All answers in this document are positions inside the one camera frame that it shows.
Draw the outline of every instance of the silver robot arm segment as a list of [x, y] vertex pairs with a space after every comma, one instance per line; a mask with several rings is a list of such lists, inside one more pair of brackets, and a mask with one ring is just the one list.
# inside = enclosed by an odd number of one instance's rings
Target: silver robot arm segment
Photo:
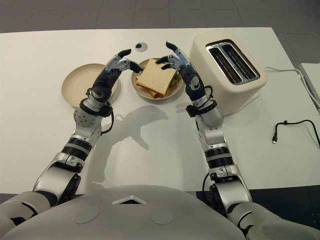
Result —
[[113, 120], [113, 109], [108, 102], [113, 85], [122, 71], [129, 69], [138, 73], [143, 70], [137, 63], [122, 59], [130, 53], [128, 49], [113, 56], [88, 89], [88, 98], [83, 99], [73, 113], [74, 133], [37, 179], [33, 190], [0, 205], [0, 238], [20, 223], [75, 196], [81, 180], [78, 174], [87, 156], [99, 136], [108, 132], [102, 132], [101, 120], [110, 115]]
[[[224, 137], [223, 117], [216, 101], [211, 100], [212, 88], [203, 86], [199, 74], [180, 49], [169, 42], [166, 46], [178, 57], [170, 54], [157, 63], [168, 63], [162, 69], [176, 69], [186, 84], [185, 92], [192, 101], [186, 111], [190, 117], [195, 117], [209, 166], [208, 174], [213, 181], [210, 186], [213, 208], [240, 228], [250, 240], [320, 239], [319, 230], [284, 220], [253, 202]], [[207, 96], [205, 88], [211, 89], [210, 96]]]

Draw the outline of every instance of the white toaster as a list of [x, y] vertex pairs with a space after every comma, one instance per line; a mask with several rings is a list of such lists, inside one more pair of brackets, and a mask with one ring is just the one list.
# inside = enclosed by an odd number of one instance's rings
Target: white toaster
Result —
[[213, 87], [223, 116], [239, 110], [261, 87], [267, 75], [230, 32], [213, 30], [193, 39], [189, 56], [203, 84]]

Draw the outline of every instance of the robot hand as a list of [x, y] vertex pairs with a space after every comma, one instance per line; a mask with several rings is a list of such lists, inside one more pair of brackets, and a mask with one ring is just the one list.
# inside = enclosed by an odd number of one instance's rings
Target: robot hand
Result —
[[130, 69], [135, 73], [143, 71], [143, 68], [134, 61], [122, 59], [129, 55], [131, 49], [123, 50], [114, 55], [105, 65], [99, 76], [89, 88], [85, 98], [80, 103], [82, 111], [92, 116], [108, 117], [112, 113], [112, 107], [108, 103], [111, 96], [112, 87], [117, 81], [122, 71]]
[[179, 71], [186, 85], [185, 92], [188, 94], [191, 101], [196, 101], [205, 96], [206, 92], [204, 84], [188, 57], [174, 44], [166, 42], [165, 45], [167, 48], [174, 51], [177, 56], [170, 54], [160, 58], [156, 63], [168, 63], [162, 67], [163, 70], [171, 68]]
[[143, 70], [136, 62], [129, 59], [122, 59], [130, 53], [131, 49], [123, 50], [107, 62], [92, 86], [92, 96], [95, 100], [100, 103], [105, 103], [109, 99], [111, 89], [122, 71], [130, 69], [135, 73], [139, 73]]

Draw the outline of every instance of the empty plate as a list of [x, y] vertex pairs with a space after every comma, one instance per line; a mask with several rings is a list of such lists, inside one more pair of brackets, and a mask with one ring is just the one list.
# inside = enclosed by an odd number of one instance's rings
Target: empty plate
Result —
[[[70, 72], [62, 84], [62, 95], [73, 107], [78, 108], [82, 99], [87, 98], [87, 89], [91, 88], [105, 65], [90, 63]], [[115, 92], [118, 80], [113, 85], [111, 96]]]

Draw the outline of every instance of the beige plate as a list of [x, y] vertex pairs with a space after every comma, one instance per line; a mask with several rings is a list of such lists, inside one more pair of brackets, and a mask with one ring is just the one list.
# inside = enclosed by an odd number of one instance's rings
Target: beige plate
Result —
[[[82, 99], [87, 98], [87, 89], [91, 88], [101, 70], [103, 64], [90, 63], [80, 66], [69, 73], [62, 84], [62, 95], [73, 107], [79, 107]], [[111, 96], [115, 92], [118, 80], [113, 85]]]
[[[139, 64], [143, 67], [145, 67], [148, 63], [149, 59], [146, 59], [142, 62], [140, 62]], [[181, 88], [181, 86], [183, 85], [183, 80], [181, 78], [181, 76], [179, 77], [178, 79], [178, 83], [174, 86], [169, 86], [168, 90], [166, 91], [166, 94], [164, 97], [157, 97], [157, 98], [153, 98], [149, 92], [142, 86], [139, 86], [136, 84], [137, 82], [137, 76], [139, 75], [139, 73], [135, 73], [135, 72], [132, 72], [132, 75], [131, 75], [131, 81], [132, 81], [132, 85], [134, 87], [134, 89], [136, 90], [136, 92], [146, 98], [146, 99], [152, 99], [152, 100], [163, 100], [163, 99], [167, 99], [167, 98], [170, 98], [171, 96], [175, 95]]]

